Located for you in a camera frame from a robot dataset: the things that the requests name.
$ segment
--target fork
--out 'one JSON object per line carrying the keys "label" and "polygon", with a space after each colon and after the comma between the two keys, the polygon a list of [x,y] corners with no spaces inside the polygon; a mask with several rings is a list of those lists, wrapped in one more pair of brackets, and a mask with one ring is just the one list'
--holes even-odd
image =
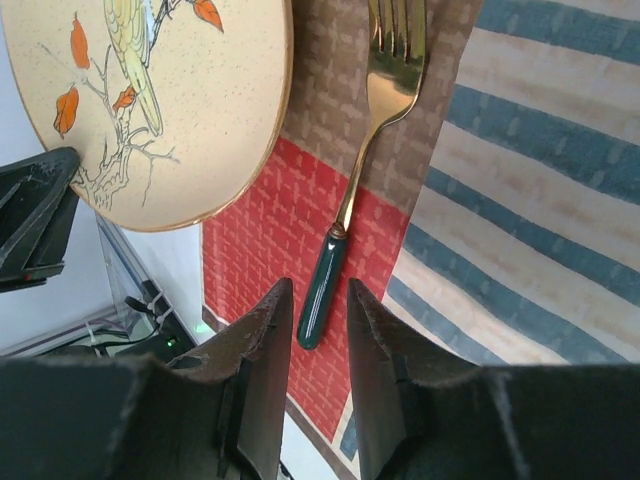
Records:
{"label": "fork", "polygon": [[325,236],[307,291],[297,338],[307,350],[322,339],[348,243],[358,183],[373,139],[404,118],[420,93],[426,65],[426,0],[369,0],[371,42],[367,66],[369,123],[336,219]]}

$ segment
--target orange leaf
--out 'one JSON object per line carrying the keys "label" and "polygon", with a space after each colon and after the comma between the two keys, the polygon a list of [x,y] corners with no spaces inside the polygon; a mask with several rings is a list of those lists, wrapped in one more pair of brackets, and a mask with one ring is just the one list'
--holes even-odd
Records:
{"label": "orange leaf", "polygon": [[56,101],[56,119],[53,122],[53,128],[58,131],[61,138],[64,138],[65,133],[71,130],[76,121],[79,101],[80,96],[76,87],[71,87],[67,93],[60,95]]}
{"label": "orange leaf", "polygon": [[210,23],[221,32],[224,32],[218,9],[211,0],[195,0],[193,3],[193,11],[199,18]]}
{"label": "orange leaf", "polygon": [[120,92],[118,100],[113,104],[113,111],[118,113],[121,108],[127,108],[136,99],[136,92],[133,91],[133,87],[129,86],[126,90]]}
{"label": "orange leaf", "polygon": [[73,30],[71,31],[71,53],[73,54],[73,60],[76,62],[78,68],[88,69],[91,65],[89,63],[89,46],[87,44],[87,36],[84,34],[84,29],[78,21],[78,14],[73,20]]}

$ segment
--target fork handle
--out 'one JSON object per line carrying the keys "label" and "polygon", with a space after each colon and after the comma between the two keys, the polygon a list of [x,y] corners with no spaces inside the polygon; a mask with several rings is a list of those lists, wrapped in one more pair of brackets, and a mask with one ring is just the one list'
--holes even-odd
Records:
{"label": "fork handle", "polygon": [[322,339],[347,250],[347,232],[334,223],[322,244],[298,324],[298,344],[313,350]]}

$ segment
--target speckled plate surface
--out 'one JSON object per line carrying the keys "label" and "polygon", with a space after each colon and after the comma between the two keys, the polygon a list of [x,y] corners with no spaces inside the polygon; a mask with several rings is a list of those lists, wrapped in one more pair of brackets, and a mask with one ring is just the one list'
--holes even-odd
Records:
{"label": "speckled plate surface", "polygon": [[75,191],[125,228],[214,215],[271,152],[292,68],[289,0],[67,0],[0,6],[47,149],[82,156]]}

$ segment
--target bird painting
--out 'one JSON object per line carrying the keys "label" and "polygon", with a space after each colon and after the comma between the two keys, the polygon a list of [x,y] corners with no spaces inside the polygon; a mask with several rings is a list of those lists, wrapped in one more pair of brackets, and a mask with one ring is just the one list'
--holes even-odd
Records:
{"label": "bird painting", "polygon": [[122,73],[131,82],[149,129],[162,135],[162,115],[147,70],[155,30],[151,2],[104,0],[104,13]]}
{"label": "bird painting", "polygon": [[[92,15],[101,13],[94,10],[94,1],[83,1],[87,3],[88,8],[91,7]],[[165,19],[171,19],[171,14],[177,8],[185,7],[186,10],[189,6],[199,21],[212,25],[219,34],[224,34],[222,19],[213,0],[153,1],[157,2],[155,12],[151,8],[152,0],[102,0],[104,19],[109,32],[109,41],[102,62],[97,62],[91,55],[92,51],[100,51],[102,45],[92,45],[92,32],[85,32],[79,18],[81,15],[76,12],[71,21],[73,28],[68,38],[71,57],[77,67],[77,82],[66,85],[65,93],[55,99],[56,115],[52,126],[62,139],[72,133],[71,130],[77,124],[77,115],[82,115],[81,105],[86,105],[82,100],[86,95],[97,95],[101,104],[106,107],[109,120],[113,124],[115,141],[109,143],[105,136],[102,159],[97,165],[98,171],[90,172],[80,165],[73,181],[74,187],[83,191],[92,205],[106,211],[112,208],[114,194],[129,185],[128,168],[132,156],[138,160],[146,158],[149,162],[149,176],[141,198],[142,207],[146,204],[151,188],[154,162],[161,160],[180,164],[179,158],[174,155],[175,146],[168,151],[158,151],[155,139],[140,139],[146,134],[160,137],[165,129],[156,90],[149,75],[151,52],[156,51],[159,35],[168,28]],[[40,46],[57,63],[64,65],[64,61],[57,58],[46,45]],[[114,56],[114,52],[120,70],[129,84],[117,97],[112,95],[114,92],[110,85],[114,80],[120,85],[122,79],[119,75],[116,75],[118,78],[114,78],[108,71],[109,59]],[[162,52],[158,53],[158,61],[162,62]],[[138,107],[142,110],[146,125],[140,124],[142,119],[132,117],[132,112]]]}

